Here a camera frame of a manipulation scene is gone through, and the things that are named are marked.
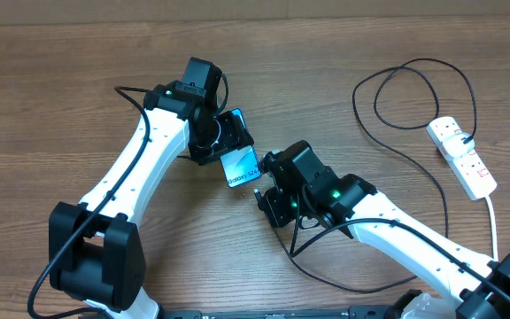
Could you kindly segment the Samsung Galaxy smartphone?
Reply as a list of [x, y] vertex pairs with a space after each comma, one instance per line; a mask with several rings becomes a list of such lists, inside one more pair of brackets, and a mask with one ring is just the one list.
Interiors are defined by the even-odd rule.
[[224, 112], [218, 118], [222, 131], [219, 145], [225, 153], [220, 156], [228, 187], [235, 188], [261, 177], [254, 140], [239, 108]]

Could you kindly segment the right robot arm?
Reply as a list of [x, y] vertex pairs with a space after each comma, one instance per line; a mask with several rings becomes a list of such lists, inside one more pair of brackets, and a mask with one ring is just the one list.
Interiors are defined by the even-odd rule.
[[437, 292], [409, 291], [388, 318], [510, 318], [510, 254], [502, 261], [452, 242], [398, 208], [366, 180], [339, 177], [304, 140], [266, 154], [259, 170], [274, 187], [255, 194], [273, 228], [307, 217], [371, 245]]

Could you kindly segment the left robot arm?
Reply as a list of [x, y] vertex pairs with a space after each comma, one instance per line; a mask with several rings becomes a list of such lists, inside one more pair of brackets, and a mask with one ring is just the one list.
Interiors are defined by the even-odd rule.
[[41, 279], [85, 307], [80, 318], [160, 318], [143, 288], [139, 226], [171, 163], [189, 151], [203, 166], [219, 161], [229, 187], [260, 178], [254, 141], [242, 112], [226, 110], [225, 74], [191, 58], [180, 80], [144, 91], [141, 119], [110, 170], [78, 204], [58, 203], [49, 219], [49, 257]]

